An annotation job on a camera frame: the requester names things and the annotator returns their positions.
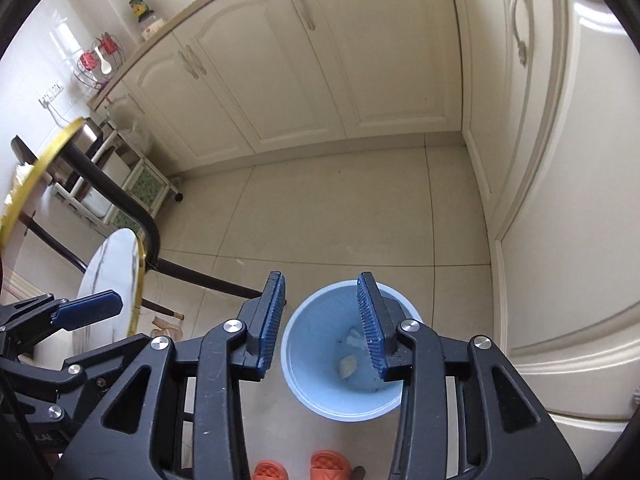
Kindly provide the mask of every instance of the blue bucket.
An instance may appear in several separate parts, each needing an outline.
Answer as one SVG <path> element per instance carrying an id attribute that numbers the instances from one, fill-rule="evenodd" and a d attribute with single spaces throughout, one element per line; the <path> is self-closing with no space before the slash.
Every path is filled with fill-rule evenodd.
<path id="1" fill-rule="evenodd" d="M 408 318 L 414 306 L 378 284 Z M 371 365 L 356 300 L 356 280 L 318 290 L 298 307 L 282 337 L 280 361 L 290 390 L 310 410 L 332 420 L 359 422 L 400 405 L 402 383 L 383 382 Z"/>

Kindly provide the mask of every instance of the countertop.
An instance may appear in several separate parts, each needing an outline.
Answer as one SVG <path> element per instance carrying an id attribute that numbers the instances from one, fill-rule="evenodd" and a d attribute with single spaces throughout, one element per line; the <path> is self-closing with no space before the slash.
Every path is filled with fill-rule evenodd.
<path id="1" fill-rule="evenodd" d="M 124 62 L 122 67 L 118 70 L 118 73 L 111 78 L 111 80 L 107 83 L 100 92 L 98 92 L 94 97 L 89 99 L 87 104 L 92 110 L 96 110 L 103 99 L 109 94 L 111 90 L 113 90 L 114 86 L 118 84 L 118 82 L 122 79 L 122 77 L 133 67 L 138 60 L 143 57 L 158 41 L 162 40 L 167 34 L 171 33 L 175 27 L 180 25 L 184 20 L 190 17 L 192 14 L 198 12 L 202 7 L 210 4 L 213 0 L 195 0 L 192 4 L 186 7 L 184 10 L 176 14 L 172 19 L 170 19 L 166 24 L 158 30 L 151 38 L 146 40 L 143 44 L 141 44 L 138 49 L 130 56 L 127 57 L 127 60 Z"/>

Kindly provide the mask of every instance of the wall outlet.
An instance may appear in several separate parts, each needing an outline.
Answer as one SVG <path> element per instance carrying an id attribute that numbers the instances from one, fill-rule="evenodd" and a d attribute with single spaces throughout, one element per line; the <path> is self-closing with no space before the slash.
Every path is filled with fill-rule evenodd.
<path id="1" fill-rule="evenodd" d="M 47 89 L 47 92 L 38 99 L 38 102 L 42 105 L 43 108 L 47 108 L 53 101 L 53 99 L 60 95 L 60 92 L 62 92 L 64 89 L 65 87 L 62 84 L 62 81 L 56 81 L 49 87 L 49 89 Z"/>

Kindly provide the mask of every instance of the orange sandal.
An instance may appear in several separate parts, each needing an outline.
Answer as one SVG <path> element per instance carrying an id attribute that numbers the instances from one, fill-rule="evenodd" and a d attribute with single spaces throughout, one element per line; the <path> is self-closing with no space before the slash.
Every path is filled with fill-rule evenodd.
<path id="1" fill-rule="evenodd" d="M 273 460 L 260 460 L 254 470 L 254 480 L 271 480 L 277 478 L 279 480 L 289 480 L 287 470 L 282 464 Z"/>
<path id="2" fill-rule="evenodd" d="M 337 451 L 317 451 L 311 457 L 311 480 L 349 480 L 351 465 Z"/>

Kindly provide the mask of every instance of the green patterned panel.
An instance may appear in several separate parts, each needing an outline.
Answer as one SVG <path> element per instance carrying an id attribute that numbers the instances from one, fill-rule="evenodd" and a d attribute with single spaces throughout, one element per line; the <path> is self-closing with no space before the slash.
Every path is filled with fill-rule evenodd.
<path id="1" fill-rule="evenodd" d="M 136 183 L 129 190 L 129 194 L 137 197 L 148 208 L 151 208 L 158 194 L 164 189 L 164 182 L 158 180 L 153 173 L 145 168 L 140 173 Z"/>
<path id="2" fill-rule="evenodd" d="M 138 225 L 138 223 L 122 211 L 118 211 L 116 218 L 113 219 L 113 225 L 115 225 L 118 229 L 129 228 L 135 233 L 140 230 L 140 226 Z"/>

